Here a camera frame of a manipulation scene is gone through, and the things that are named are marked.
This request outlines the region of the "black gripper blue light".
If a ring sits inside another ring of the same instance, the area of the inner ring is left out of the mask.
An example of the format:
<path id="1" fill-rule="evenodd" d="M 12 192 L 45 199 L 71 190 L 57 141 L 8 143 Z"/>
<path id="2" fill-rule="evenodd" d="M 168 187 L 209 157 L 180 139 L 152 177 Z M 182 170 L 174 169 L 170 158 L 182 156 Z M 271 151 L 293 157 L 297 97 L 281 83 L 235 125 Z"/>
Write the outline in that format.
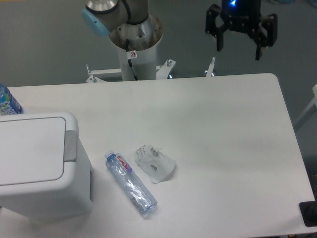
<path id="1" fill-rule="evenodd" d="M 260 0 L 222 0 L 221 8 L 212 4 L 206 12 L 205 32 L 216 38 L 216 50 L 223 49 L 226 30 L 250 33 L 256 44 L 255 60 L 260 60 L 263 49 L 274 45 L 278 32 L 277 14 L 261 16 L 260 9 Z M 219 27 L 216 25 L 218 16 L 223 21 Z"/>

